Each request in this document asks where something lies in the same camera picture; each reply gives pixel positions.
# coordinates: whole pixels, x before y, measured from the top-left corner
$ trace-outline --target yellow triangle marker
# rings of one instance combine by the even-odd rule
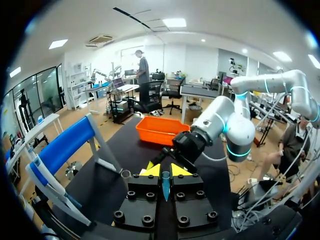
[[[147,170],[152,169],[154,167],[154,164],[152,161],[149,161],[148,166],[146,167]]]
[[[161,165],[157,164],[154,167],[152,167],[151,169],[145,171],[144,173],[139,174],[140,176],[149,176],[149,175],[153,175],[155,177],[159,177],[160,176],[160,168]]]
[[[178,175],[191,176],[192,175],[192,173],[184,170],[183,168],[175,165],[174,163],[171,163],[171,171],[172,171],[172,176],[178,176]]]

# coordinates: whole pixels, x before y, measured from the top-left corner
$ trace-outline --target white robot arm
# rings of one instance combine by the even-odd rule
[[[104,80],[106,80],[107,82],[109,81],[109,79],[108,79],[108,75],[107,74],[105,74],[105,73],[103,73],[102,71],[100,71],[100,70],[98,70],[98,69],[94,69],[93,70],[93,72],[92,72],[92,74],[91,74],[91,81],[94,83],[95,81],[96,81],[96,74],[99,74],[99,75],[101,75],[101,76],[103,76],[104,77]]]
[[[255,137],[255,126],[250,120],[249,91],[290,93],[292,109],[309,118],[314,128],[320,128],[319,105],[309,92],[306,75],[300,70],[239,76],[231,81],[231,86],[236,96],[234,103],[225,96],[217,97],[191,125],[191,133],[205,141],[206,146],[211,146],[224,133],[227,155],[234,162],[246,159]]]

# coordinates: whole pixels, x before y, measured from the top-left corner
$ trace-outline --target seated person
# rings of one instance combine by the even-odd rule
[[[309,120],[300,116],[297,124],[289,126],[279,141],[279,151],[270,153],[264,160],[258,181],[263,180],[264,175],[269,171],[272,164],[278,165],[281,173],[284,173],[297,157],[304,141],[308,135],[307,125]],[[290,178],[299,172],[300,160],[304,161],[308,155],[310,148],[310,138],[306,140],[304,148],[293,166],[286,174],[286,178]]]

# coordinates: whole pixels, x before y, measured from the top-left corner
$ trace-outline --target test tube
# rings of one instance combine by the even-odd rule
[[[170,194],[170,172],[162,172],[162,191],[165,201],[167,202]]]
[[[126,189],[128,190],[129,189],[128,182],[129,182],[129,179],[132,177],[131,172],[129,170],[123,170],[120,175],[124,181],[124,185],[125,185]]]

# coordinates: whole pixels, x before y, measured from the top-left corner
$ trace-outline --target white shelving unit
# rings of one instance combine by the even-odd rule
[[[66,72],[66,81],[68,85],[67,96],[70,99],[71,108],[77,109],[81,104],[87,102],[86,94],[83,91],[91,87],[91,65],[85,66],[80,72],[73,74]]]

